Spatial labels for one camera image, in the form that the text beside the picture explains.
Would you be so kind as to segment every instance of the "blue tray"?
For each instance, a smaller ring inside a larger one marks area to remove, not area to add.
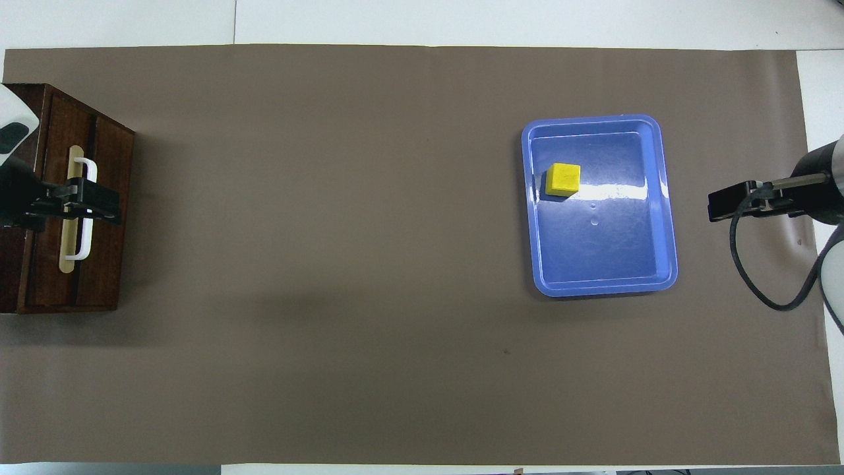
[[[677,280],[663,139],[646,115],[538,120],[522,133],[533,281],[550,297],[653,292]],[[545,193],[552,164],[580,191]]]

